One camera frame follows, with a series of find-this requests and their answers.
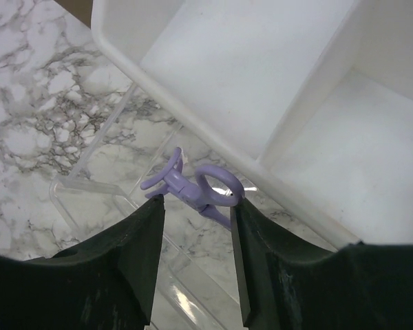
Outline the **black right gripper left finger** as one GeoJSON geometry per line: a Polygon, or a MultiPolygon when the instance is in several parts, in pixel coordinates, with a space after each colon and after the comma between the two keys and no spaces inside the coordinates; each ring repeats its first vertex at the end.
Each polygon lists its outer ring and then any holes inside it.
{"type": "Polygon", "coordinates": [[[157,196],[50,258],[0,255],[0,329],[144,329],[164,222],[164,199],[157,196]]]}

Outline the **clear plastic drawer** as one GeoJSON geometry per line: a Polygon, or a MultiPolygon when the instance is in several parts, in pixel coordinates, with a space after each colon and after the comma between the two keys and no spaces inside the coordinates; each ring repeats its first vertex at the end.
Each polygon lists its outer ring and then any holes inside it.
{"type": "Polygon", "coordinates": [[[108,252],[111,277],[93,277],[82,329],[241,329],[231,234],[172,195],[140,184],[182,149],[184,174],[224,160],[150,98],[130,89],[51,200],[72,232],[108,252]]]}

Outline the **tan plastic toolbox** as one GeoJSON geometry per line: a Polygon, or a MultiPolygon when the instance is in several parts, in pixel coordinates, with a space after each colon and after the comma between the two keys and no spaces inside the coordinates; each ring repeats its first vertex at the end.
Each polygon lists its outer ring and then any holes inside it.
{"type": "Polygon", "coordinates": [[[92,0],[55,0],[55,2],[88,28],[91,27],[92,0]]]}

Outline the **purple eyelash curler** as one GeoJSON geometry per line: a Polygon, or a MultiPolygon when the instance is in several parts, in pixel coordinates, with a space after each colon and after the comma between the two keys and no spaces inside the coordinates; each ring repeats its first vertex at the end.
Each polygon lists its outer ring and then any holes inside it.
{"type": "Polygon", "coordinates": [[[146,194],[150,199],[156,195],[171,194],[190,206],[201,216],[219,223],[227,230],[231,229],[231,220],[224,216],[218,207],[234,207],[245,197],[244,187],[240,180],[231,172],[212,164],[197,167],[194,172],[195,182],[182,174],[182,149],[176,147],[167,165],[153,177],[140,184],[141,190],[148,190],[162,184],[156,190],[146,194]],[[212,177],[222,182],[231,195],[221,195],[213,189],[207,178],[212,177]]]}

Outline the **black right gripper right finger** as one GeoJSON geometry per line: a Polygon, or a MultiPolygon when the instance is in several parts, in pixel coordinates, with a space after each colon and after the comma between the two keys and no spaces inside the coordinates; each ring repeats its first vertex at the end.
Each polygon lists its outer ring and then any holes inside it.
{"type": "Polygon", "coordinates": [[[413,245],[313,245],[250,201],[231,208],[248,329],[413,329],[413,245]]]}

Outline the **white plastic drawer organizer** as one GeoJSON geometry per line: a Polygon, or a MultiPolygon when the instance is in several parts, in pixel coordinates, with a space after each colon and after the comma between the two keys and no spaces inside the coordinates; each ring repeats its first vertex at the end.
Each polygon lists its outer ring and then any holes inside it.
{"type": "Polygon", "coordinates": [[[333,246],[413,243],[413,1],[95,1],[91,30],[333,246]]]}

